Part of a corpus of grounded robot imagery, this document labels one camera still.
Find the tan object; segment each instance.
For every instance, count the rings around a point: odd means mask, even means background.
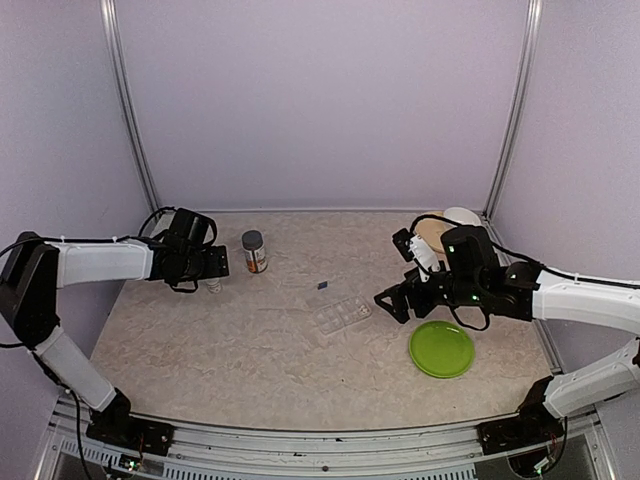
[[[441,211],[427,213],[431,215],[443,215]],[[440,235],[449,230],[449,228],[449,225],[441,220],[427,218],[418,223],[416,226],[416,233],[420,235],[423,240],[427,242],[427,245],[429,245],[436,253],[444,253],[444,248],[440,241]]]

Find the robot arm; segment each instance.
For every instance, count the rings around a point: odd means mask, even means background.
[[[462,324],[455,309],[476,306],[484,312],[485,328],[489,326],[489,315],[503,315],[524,321],[572,320],[640,336],[640,293],[634,288],[640,287],[640,282],[595,279],[600,283],[594,283],[556,270],[552,271],[557,274],[551,273],[536,262],[502,267],[483,227],[460,226],[442,235],[449,270],[444,264],[439,271],[427,270],[417,261],[412,252],[416,250],[414,244],[422,241],[420,237],[402,230],[393,241],[405,260],[416,261],[418,268],[406,273],[402,283],[377,295],[375,302],[400,323],[409,320],[409,310],[423,318],[435,306],[445,305]],[[485,453],[562,435],[558,419],[640,386],[639,340],[631,340],[620,350],[575,372],[536,382],[520,406],[518,417],[479,426]]]
[[[64,332],[56,315],[56,289],[105,280],[163,280],[174,291],[183,282],[229,275],[226,248],[205,242],[216,226],[179,209],[157,237],[124,241],[66,242],[33,232],[18,238],[0,276],[0,313],[45,373],[72,389],[91,409],[87,436],[166,455],[171,427],[129,415],[131,403],[103,377]]]

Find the jar lid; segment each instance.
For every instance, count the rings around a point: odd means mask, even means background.
[[[249,230],[242,234],[242,247],[247,250],[255,250],[263,244],[262,234],[258,230]]]

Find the white bowl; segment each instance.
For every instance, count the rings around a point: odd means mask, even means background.
[[[463,225],[475,225],[476,227],[482,225],[482,220],[480,220],[479,216],[471,210],[462,207],[447,208],[444,211],[443,216],[444,218],[462,223]]]

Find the metal frame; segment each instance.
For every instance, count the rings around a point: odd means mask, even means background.
[[[529,78],[531,77],[531,67],[533,65],[536,44],[538,42],[541,13],[542,0],[529,0],[529,11],[527,14],[524,42],[522,44],[518,77],[513,95],[513,102],[511,103],[507,131],[505,132],[504,139],[502,141],[500,160],[493,178],[489,198],[487,199],[484,209],[484,215],[489,221],[493,219],[493,216],[496,213],[498,201],[500,200],[500,195],[504,189],[509,165],[513,158],[513,150],[518,137],[520,119],[522,118],[522,112],[524,110],[527,87],[529,85]]]
[[[154,419],[144,415],[140,417]],[[83,407],[83,431],[88,420],[88,409]],[[476,432],[480,420],[432,427],[348,432],[252,430],[169,422],[176,428],[169,455],[145,455],[144,465],[148,470],[138,473],[141,478],[408,480],[424,477],[467,480],[475,478],[477,462],[537,448],[532,446],[483,456]],[[62,398],[56,405],[41,444],[35,480],[50,480],[61,454],[78,457],[75,428],[75,405],[70,399]],[[589,442],[598,479],[615,480],[610,447],[595,411],[585,410],[570,419],[569,436],[579,435],[585,435]],[[109,459],[112,465],[117,464],[122,454],[137,456],[137,452],[86,437],[83,438],[83,447],[88,462],[105,467]]]
[[[124,120],[129,134],[129,141],[133,152],[134,163],[142,190],[150,211],[155,211],[162,205],[160,201],[151,169],[147,162],[147,158],[142,145],[140,129],[133,108],[133,101],[129,89],[127,79],[124,54],[122,43],[120,40],[120,31],[118,28],[118,17],[116,12],[115,0],[100,0],[102,19],[104,30],[107,37],[107,45],[113,63],[113,70],[118,88],[120,104],[124,114]],[[484,216],[491,221],[493,218],[497,204],[504,188],[507,172],[513,156],[518,129],[520,127],[520,119],[524,109],[525,96],[529,78],[531,76],[531,67],[533,65],[535,49],[540,26],[540,16],[542,11],[542,0],[529,0],[529,8],[527,12],[526,28],[520,63],[518,67],[518,76],[516,88],[514,91],[513,101],[509,112],[509,121],[505,132],[500,158],[494,175],[491,190],[484,208]]]
[[[109,54],[113,63],[113,71],[115,74],[116,86],[118,88],[120,106],[122,107],[122,113],[127,126],[129,141],[131,143],[131,150],[133,152],[133,160],[138,172],[138,177],[140,178],[140,184],[142,186],[149,211],[154,212],[160,208],[160,199],[153,182],[149,164],[147,163],[147,157],[142,147],[138,121],[136,120],[136,115],[133,109],[131,92],[129,91],[129,83],[127,81],[127,70],[125,68],[122,52],[122,44],[120,42],[120,31],[118,30],[118,17],[116,15],[115,0],[101,0],[100,6],[102,10],[104,31],[107,36]]]

